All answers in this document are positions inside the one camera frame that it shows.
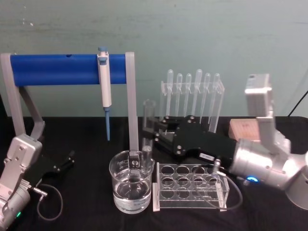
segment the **glass test tube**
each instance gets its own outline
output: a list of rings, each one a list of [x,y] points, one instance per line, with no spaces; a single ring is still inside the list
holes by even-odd
[[[155,117],[155,101],[146,100],[143,103],[143,124],[144,128],[154,129],[154,117]],[[152,158],[153,139],[142,139],[142,152],[147,153],[147,158]]]

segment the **test tube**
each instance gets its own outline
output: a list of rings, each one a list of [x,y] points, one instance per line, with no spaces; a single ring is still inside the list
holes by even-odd
[[[192,75],[191,74],[187,74],[186,78],[185,78],[185,100],[184,100],[184,112],[183,112],[183,116],[186,116],[186,112],[187,112],[187,105],[188,105],[188,96],[189,93],[191,92],[191,84],[192,84]]]
[[[146,100],[143,103],[143,127],[154,130],[155,101]],[[152,158],[153,139],[142,139],[142,152],[146,153],[146,158],[150,161]]]
[[[182,87],[182,74],[178,74],[177,76],[177,98],[175,104],[175,116],[179,114],[179,104],[180,104],[180,95],[181,95],[181,87]]]
[[[198,69],[196,72],[196,79],[194,80],[194,93],[193,93],[193,103],[192,103],[192,116],[194,116],[195,110],[196,110],[196,104],[197,104],[197,97],[199,92],[199,87],[201,83],[201,77],[202,77],[202,70]]]

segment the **pipette rack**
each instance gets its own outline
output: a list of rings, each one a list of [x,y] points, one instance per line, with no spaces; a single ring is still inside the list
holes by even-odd
[[[207,117],[208,131],[216,132],[225,88],[220,75],[211,77],[206,73],[202,77],[202,70],[196,71],[195,80],[187,74],[184,82],[182,74],[177,74],[173,81],[173,70],[168,70],[167,83],[161,82],[160,120],[165,116],[185,117],[192,115]]]

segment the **blue led light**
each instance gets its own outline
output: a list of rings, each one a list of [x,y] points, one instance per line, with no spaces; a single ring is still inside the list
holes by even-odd
[[[254,181],[254,182],[258,182],[258,181],[259,181],[259,180],[258,180],[257,178],[255,178],[255,177],[247,177],[246,179],[249,180],[249,181]]]

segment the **black tabletop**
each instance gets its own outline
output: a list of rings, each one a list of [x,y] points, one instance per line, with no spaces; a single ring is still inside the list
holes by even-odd
[[[0,131],[0,160],[6,156],[14,136],[11,120],[4,120],[5,126],[1,126]],[[27,130],[30,130],[30,120],[25,121]],[[104,118],[45,118],[45,121],[42,153],[54,160],[61,160],[71,150],[76,152],[73,168],[55,179],[43,180],[61,192],[63,213],[54,222],[43,221],[36,212],[39,197],[31,193],[31,201],[10,227],[12,231],[308,230],[308,211],[293,205],[284,192],[260,184],[242,187],[244,203],[236,210],[161,209],[153,212],[151,203],[139,214],[124,214],[113,202],[108,165],[116,153],[128,148],[127,118],[111,119],[110,142],[106,141]],[[229,121],[230,118],[221,117],[217,132],[227,135]],[[278,117],[276,122],[277,129],[291,140],[292,152],[306,153],[308,120],[302,117]],[[157,150],[153,158],[156,162],[173,163],[170,156]],[[42,213],[52,217],[59,209],[59,201],[56,194],[48,192],[50,196],[42,205]],[[236,199],[231,188],[229,203],[236,203]]]

